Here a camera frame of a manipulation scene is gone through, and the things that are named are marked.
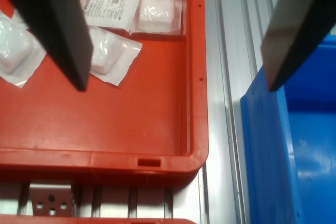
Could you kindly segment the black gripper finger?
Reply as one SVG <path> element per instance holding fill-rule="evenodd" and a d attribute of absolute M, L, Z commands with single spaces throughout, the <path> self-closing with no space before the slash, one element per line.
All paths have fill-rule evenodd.
<path fill-rule="evenodd" d="M 10 2 L 74 87 L 85 91 L 93 45 L 79 0 Z"/>
<path fill-rule="evenodd" d="M 269 91 L 278 90 L 335 25 L 335 0 L 278 0 L 261 44 Z"/>

